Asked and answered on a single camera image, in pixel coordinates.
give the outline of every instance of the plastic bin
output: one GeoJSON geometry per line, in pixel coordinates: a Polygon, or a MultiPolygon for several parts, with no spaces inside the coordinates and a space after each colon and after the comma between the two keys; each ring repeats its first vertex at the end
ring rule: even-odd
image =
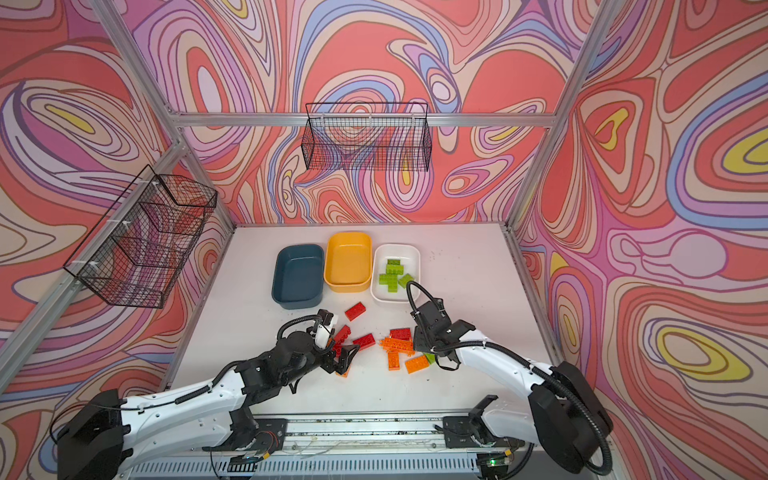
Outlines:
{"type": "Polygon", "coordinates": [[[337,233],[328,240],[326,283],[334,292],[362,292],[371,283],[372,263],[371,237],[361,232],[337,233]]]}
{"type": "Polygon", "coordinates": [[[323,299],[323,248],[305,243],[277,254],[272,300],[286,310],[311,308],[323,299]]]}
{"type": "MultiPolygon", "coordinates": [[[[410,273],[414,281],[421,282],[422,256],[419,253],[419,249],[413,245],[384,243],[376,249],[376,254],[373,257],[371,296],[374,300],[382,303],[407,303],[408,294],[406,289],[398,286],[397,293],[390,293],[387,291],[387,285],[379,285],[379,275],[386,273],[386,261],[390,258],[400,259],[400,265],[405,267],[405,273],[410,273]]],[[[411,293],[413,294],[413,299],[416,300],[422,291],[411,287],[411,293]]]]}

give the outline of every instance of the orange lego block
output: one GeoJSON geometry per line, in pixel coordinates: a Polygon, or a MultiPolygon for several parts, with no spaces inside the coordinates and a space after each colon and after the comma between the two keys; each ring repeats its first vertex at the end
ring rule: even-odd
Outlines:
{"type": "Polygon", "coordinates": [[[397,340],[390,337],[386,337],[384,340],[381,341],[379,345],[384,347],[385,350],[392,350],[394,352],[405,353],[407,356],[412,356],[415,353],[413,351],[413,342],[406,342],[405,340],[397,340]]]}
{"type": "Polygon", "coordinates": [[[386,359],[389,362],[390,370],[400,370],[400,354],[397,352],[387,352],[386,359]]]}
{"type": "Polygon", "coordinates": [[[406,370],[408,370],[409,375],[414,372],[418,372],[419,370],[423,370],[428,366],[429,360],[427,360],[427,357],[423,355],[406,361],[406,370]]]}

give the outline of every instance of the white table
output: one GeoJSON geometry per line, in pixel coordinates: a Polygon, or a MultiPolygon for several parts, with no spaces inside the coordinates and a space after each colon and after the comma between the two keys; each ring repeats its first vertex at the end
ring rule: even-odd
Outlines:
{"type": "MultiPolygon", "coordinates": [[[[342,231],[367,233],[374,249],[381,243],[415,246],[422,255],[420,283],[445,300],[453,320],[474,324],[520,355],[550,362],[501,228],[495,223],[241,227],[223,259],[173,386],[209,379],[230,361],[253,358],[272,349],[280,325],[316,313],[318,308],[339,315],[337,328],[348,323],[350,340],[373,333],[378,342],[392,328],[413,328],[410,308],[377,304],[368,291],[334,293],[325,286],[323,301],[307,310],[284,310],[272,300],[275,259],[280,250],[296,243],[317,243],[325,250],[328,239],[342,231]],[[344,311],[357,302],[367,311],[350,323],[344,311]]],[[[424,301],[421,296],[416,303],[424,301]]],[[[470,409],[488,394],[514,398],[494,379],[467,366],[447,372],[433,365],[409,375],[405,360],[401,355],[401,369],[390,372],[385,351],[376,345],[358,353],[347,378],[317,369],[301,380],[296,395],[285,388],[253,410],[270,415],[437,412],[470,409]]],[[[528,402],[520,400],[520,406],[528,409],[528,402]]]]}

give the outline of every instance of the wire basket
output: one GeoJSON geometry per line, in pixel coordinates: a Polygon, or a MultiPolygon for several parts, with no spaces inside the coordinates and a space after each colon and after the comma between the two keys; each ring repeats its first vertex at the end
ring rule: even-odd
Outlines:
{"type": "Polygon", "coordinates": [[[306,104],[306,169],[428,171],[428,110],[421,102],[306,104]]]}
{"type": "Polygon", "coordinates": [[[213,188],[154,175],[80,271],[67,271],[110,305],[162,308],[216,202],[213,188]]]}

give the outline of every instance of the dark blue bin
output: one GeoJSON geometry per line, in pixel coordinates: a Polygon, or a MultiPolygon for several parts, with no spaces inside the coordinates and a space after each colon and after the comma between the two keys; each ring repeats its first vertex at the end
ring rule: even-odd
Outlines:
{"type": "Polygon", "coordinates": [[[272,300],[286,310],[311,308],[323,299],[323,248],[305,243],[277,254],[272,300]]]}

